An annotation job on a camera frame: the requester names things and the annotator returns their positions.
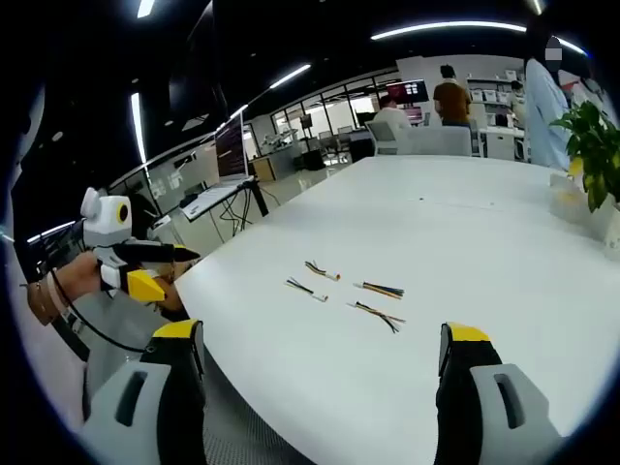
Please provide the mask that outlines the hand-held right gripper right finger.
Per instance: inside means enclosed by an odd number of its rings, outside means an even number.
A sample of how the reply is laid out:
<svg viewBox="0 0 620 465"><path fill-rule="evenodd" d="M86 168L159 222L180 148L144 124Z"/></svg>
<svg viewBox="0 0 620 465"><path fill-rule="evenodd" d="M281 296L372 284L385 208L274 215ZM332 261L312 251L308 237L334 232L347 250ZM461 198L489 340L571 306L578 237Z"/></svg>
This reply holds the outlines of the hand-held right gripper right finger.
<svg viewBox="0 0 620 465"><path fill-rule="evenodd" d="M480 329L442 324L438 377L436 464L544 464L561 448L545 395Z"/></svg>

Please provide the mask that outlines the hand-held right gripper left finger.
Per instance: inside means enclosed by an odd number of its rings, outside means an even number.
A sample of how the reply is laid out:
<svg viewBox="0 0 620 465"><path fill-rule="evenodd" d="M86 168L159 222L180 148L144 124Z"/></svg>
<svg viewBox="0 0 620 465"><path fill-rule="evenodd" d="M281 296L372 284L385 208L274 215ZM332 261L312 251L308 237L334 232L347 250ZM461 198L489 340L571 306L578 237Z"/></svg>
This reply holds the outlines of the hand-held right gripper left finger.
<svg viewBox="0 0 620 465"><path fill-rule="evenodd" d="M96 392L81 441L99 464L204 464L202 322L157 329Z"/></svg>

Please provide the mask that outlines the person's left hand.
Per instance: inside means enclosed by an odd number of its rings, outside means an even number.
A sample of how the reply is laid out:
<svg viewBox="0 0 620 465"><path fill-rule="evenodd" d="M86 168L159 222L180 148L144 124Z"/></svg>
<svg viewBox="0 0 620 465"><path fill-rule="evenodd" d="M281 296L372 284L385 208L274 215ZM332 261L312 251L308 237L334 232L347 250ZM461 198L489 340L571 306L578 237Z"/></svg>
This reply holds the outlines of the person's left hand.
<svg viewBox="0 0 620 465"><path fill-rule="evenodd" d="M69 301L101 289L100 266L91 251L80 253L70 263L59 268L56 277Z"/></svg>

